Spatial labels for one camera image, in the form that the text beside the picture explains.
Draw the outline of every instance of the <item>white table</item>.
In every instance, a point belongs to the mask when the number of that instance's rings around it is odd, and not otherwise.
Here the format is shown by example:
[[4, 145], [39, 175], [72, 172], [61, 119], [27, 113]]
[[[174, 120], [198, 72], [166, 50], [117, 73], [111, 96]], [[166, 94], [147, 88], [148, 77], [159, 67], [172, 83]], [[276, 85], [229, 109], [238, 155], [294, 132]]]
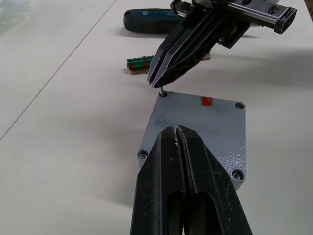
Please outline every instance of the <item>white table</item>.
[[[46, 9], [64, 2], [45, 1]], [[122, 18], [127, 9], [170, 1], [117, 0], [97, 24], [112, 0], [94, 2], [105, 5], [68, 16], [59, 41], [37, 22], [37, 36], [27, 31], [1, 58], [2, 134], [22, 114], [0, 141], [1, 235], [129, 234], [136, 152], [158, 91], [145, 75], [129, 76], [126, 59], [154, 54], [163, 39], [125, 31]], [[238, 195], [250, 226], [255, 235], [309, 235], [313, 23], [303, 1], [281, 4], [298, 9], [285, 34], [251, 28], [234, 48], [216, 46], [210, 61], [165, 89], [246, 104], [247, 173]], [[50, 17], [63, 25], [57, 12]]]

